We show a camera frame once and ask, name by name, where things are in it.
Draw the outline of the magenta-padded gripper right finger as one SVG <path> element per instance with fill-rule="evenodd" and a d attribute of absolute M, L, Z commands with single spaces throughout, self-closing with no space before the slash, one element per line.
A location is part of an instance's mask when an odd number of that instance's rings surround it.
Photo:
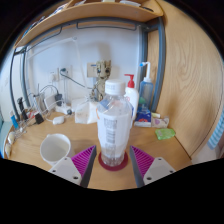
<path fill-rule="evenodd" d="M 154 158 L 137 147 L 131 146 L 129 155 L 138 187 L 143 187 L 175 172 L 164 158 Z"/>

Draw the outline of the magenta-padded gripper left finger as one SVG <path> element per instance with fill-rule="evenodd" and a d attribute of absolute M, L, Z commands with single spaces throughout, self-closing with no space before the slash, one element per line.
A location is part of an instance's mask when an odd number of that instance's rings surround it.
<path fill-rule="evenodd" d="M 49 172 L 76 185 L 87 188 L 96 155 L 96 146 L 93 145 L 72 158 L 62 158 Z"/>

